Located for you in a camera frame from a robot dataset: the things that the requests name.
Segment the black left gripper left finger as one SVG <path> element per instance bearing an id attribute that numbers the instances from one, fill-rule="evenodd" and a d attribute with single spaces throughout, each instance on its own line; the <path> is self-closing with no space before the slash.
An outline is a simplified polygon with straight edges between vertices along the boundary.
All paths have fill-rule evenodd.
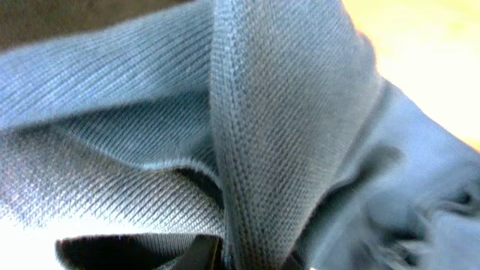
<path id="1" fill-rule="evenodd" d="M 172 270 L 223 270 L 222 250 L 222 238 L 198 235 Z"/>

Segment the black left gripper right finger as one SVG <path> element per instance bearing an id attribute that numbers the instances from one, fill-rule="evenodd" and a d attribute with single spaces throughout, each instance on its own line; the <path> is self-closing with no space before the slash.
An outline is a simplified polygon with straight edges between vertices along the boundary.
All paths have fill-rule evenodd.
<path id="1" fill-rule="evenodd" d="M 293 254 L 290 254 L 283 264 L 281 270 L 304 270 L 304 267 Z"/>

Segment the blue polo shirt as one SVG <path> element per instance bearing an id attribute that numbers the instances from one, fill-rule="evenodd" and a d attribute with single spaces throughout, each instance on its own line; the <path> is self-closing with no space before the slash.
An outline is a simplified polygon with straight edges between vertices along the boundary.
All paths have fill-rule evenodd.
<path id="1" fill-rule="evenodd" d="M 192 1 L 1 54 L 1 267 L 477 269 L 479 153 L 340 1 Z"/>

